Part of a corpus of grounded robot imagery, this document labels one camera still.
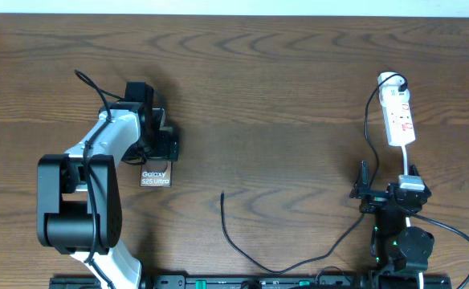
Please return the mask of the bronze Galaxy smartphone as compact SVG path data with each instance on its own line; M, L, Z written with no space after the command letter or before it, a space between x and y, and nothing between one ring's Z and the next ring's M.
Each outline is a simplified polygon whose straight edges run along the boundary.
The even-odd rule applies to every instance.
M171 185L171 161L147 161L141 166L140 187L169 188Z

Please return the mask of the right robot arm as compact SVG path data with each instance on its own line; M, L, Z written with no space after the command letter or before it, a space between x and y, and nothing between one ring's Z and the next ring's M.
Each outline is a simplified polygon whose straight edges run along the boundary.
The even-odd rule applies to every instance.
M426 204L431 192L410 166L407 175L390 183L384 191L370 189L365 161L349 195L359 199L359 211L375 216L371 252L377 267L365 275L367 288L423 288L423 273L434 247L434 236L410 224L409 218Z

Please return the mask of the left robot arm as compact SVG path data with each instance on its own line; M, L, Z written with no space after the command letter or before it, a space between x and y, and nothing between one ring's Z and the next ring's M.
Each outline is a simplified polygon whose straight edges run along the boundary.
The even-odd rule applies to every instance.
M51 288L150 288L143 263L121 240L122 209L116 168L140 167L142 187L170 187L178 136L165 125L155 91L129 82L124 96L104 102L87 135L37 168L37 236L43 246L84 264L89 277L53 277Z

